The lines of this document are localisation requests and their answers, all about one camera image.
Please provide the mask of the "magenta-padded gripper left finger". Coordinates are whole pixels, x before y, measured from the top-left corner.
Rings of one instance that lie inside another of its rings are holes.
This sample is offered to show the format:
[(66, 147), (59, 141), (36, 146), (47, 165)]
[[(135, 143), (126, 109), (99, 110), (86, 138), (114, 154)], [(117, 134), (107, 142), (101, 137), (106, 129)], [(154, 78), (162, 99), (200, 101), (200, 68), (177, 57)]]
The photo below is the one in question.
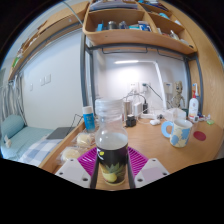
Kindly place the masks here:
[(98, 176), (97, 149), (90, 149), (78, 159), (69, 159), (55, 175), (81, 187), (94, 189)]

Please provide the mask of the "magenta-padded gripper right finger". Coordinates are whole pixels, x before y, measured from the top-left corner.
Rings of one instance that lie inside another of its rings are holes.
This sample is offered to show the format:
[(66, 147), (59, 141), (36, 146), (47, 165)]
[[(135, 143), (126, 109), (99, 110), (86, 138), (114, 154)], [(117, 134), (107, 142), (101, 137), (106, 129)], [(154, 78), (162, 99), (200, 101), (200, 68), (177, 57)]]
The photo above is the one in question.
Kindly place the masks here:
[(143, 187), (168, 174), (158, 159), (148, 159), (136, 149), (128, 148), (128, 179), (131, 189)]

